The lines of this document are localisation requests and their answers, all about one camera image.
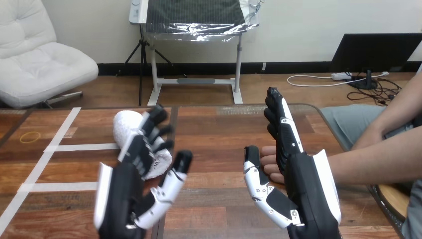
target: black and white robotic hand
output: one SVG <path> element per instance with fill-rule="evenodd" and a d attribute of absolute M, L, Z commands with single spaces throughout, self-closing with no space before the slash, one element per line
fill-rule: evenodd
<path fill-rule="evenodd" d="M 269 185 L 262 171 L 259 149 L 245 148 L 243 172 L 252 200 L 291 239 L 340 239 L 341 212 L 337 190 L 325 151 L 304 152 L 286 100 L 269 88 L 265 103 L 268 131 L 276 140 L 276 160 L 287 195 Z"/>
<path fill-rule="evenodd" d="M 143 196 L 144 177 L 151 168 L 154 154 L 170 149 L 174 143 L 154 144 L 157 137 L 169 133 L 168 125 L 157 125 L 167 118 L 167 112 L 156 106 L 143 114 L 137 129 L 133 129 L 121 149 L 119 165 L 112 168 L 101 164 L 94 224 L 101 239 L 143 239 L 146 230 L 160 220 L 172 206 L 187 178 L 192 153 L 177 153 L 173 167 L 156 188 Z"/>

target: wooden table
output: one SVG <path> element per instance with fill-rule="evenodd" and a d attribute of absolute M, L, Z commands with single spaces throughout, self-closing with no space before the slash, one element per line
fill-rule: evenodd
<path fill-rule="evenodd" d="M 277 228 L 254 207 L 243 180 L 243 148 L 275 144 L 266 131 L 264 109 L 167 109 L 168 122 L 176 128 L 169 135 L 175 150 L 191 150 L 194 160 L 176 203 L 147 238 L 288 238 L 287 230 Z M 290 109 L 309 154 L 323 148 L 328 155 L 342 152 L 316 108 Z M 26 115 L 0 145 L 1 238 L 97 237 L 93 209 L 98 166 L 116 164 L 119 150 L 113 145 L 112 119 L 120 110 L 74 108 Z M 81 144 L 100 148 L 81 150 Z M 145 190 L 156 184 L 158 179 L 149 181 Z M 345 239 L 398 238 L 365 186 L 338 189 Z"/>

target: white wall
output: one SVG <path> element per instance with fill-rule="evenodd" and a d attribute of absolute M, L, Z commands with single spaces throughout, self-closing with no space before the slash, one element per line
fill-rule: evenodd
<path fill-rule="evenodd" d="M 97 63 L 122 63 L 137 45 L 131 0 L 42 0 L 60 43 Z M 331 61 L 344 33 L 422 31 L 422 0 L 266 0 L 244 35 L 243 62 Z M 162 41 L 173 62 L 235 62 L 237 41 Z M 131 62 L 139 62 L 138 52 Z M 422 44 L 409 59 L 422 61 Z"/>

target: white towel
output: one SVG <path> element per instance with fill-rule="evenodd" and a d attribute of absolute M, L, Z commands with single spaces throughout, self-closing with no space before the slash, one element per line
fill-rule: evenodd
<path fill-rule="evenodd" d="M 120 148 L 126 143 L 130 132 L 139 127 L 142 119 L 142 115 L 135 111 L 120 111 L 116 114 L 113 121 L 113 135 L 114 140 Z M 161 137 L 158 137 L 155 140 L 154 145 L 159 145 L 163 142 L 164 140 Z M 171 154 L 168 150 L 163 149 L 158 151 L 155 154 L 154 162 L 145 179 L 155 178 L 165 173 L 171 164 L 171 160 Z"/>

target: white chair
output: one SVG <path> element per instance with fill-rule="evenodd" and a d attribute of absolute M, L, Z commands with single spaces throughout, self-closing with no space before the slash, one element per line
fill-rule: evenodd
<path fill-rule="evenodd" d="M 50 99 L 98 75 L 93 59 L 55 41 L 41 0 L 0 0 L 1 101 L 23 108 L 82 95 L 76 92 Z"/>

